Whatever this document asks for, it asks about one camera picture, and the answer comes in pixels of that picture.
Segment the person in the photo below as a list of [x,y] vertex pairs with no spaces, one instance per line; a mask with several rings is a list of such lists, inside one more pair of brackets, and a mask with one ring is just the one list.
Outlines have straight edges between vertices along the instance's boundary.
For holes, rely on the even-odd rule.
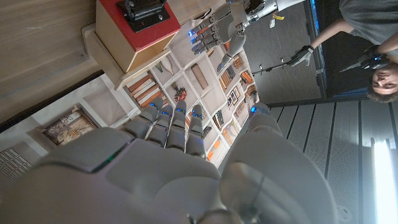
[[312,52],[322,42],[339,32],[346,32],[369,40],[374,45],[374,54],[387,54],[389,64],[377,69],[372,75],[368,98],[388,103],[398,99],[398,1],[340,0],[343,15],[318,35],[313,42],[295,54],[289,65],[296,66],[306,61],[310,64]]

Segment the white robotic arm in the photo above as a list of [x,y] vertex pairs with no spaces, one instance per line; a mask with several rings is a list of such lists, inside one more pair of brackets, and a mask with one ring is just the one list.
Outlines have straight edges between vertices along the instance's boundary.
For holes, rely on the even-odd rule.
[[201,107],[185,147],[184,101],[155,99],[122,131],[100,128],[54,150],[0,205],[4,223],[337,224],[316,165],[269,109],[250,109],[221,176],[206,161]]
[[188,32],[189,36],[197,34],[191,40],[191,44],[196,44],[192,51],[198,55],[229,41],[229,50],[217,68],[219,72],[243,47],[246,41],[244,31],[251,22],[302,1],[304,0],[227,0],[214,14]]

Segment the framed picture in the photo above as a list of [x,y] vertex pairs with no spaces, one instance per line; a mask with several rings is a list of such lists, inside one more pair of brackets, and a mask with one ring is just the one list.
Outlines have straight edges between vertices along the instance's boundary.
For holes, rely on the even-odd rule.
[[43,134],[57,146],[62,146],[96,128],[82,110],[75,108],[71,113],[47,126]]
[[232,104],[235,105],[238,102],[238,98],[240,97],[240,93],[237,87],[235,87],[229,97],[232,99]]

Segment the black latch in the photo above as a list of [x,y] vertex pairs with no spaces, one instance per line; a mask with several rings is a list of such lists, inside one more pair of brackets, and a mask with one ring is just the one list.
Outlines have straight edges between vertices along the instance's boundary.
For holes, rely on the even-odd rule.
[[165,3],[166,0],[123,0],[116,5],[123,11],[132,31],[139,32],[170,19]]

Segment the man's arm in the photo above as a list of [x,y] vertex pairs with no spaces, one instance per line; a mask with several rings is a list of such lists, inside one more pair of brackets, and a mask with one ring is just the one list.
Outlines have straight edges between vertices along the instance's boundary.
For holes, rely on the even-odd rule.
[[322,31],[311,43],[311,47],[316,48],[320,44],[322,44],[325,40],[333,37],[340,31],[351,33],[354,30],[354,27],[349,25],[344,19],[338,19],[330,26],[328,26],[324,31]]
[[306,65],[310,65],[310,58],[313,50],[322,44],[325,40],[333,37],[338,32],[343,31],[346,33],[351,33],[354,30],[354,27],[349,25],[344,19],[338,19],[330,26],[328,26],[324,31],[322,31],[315,40],[311,43],[311,45],[304,46],[299,52],[297,52],[292,59],[288,62],[290,66],[296,66],[302,61],[306,61]]
[[386,54],[390,51],[398,49],[398,32],[384,41],[379,48],[377,48],[377,52],[379,54]]

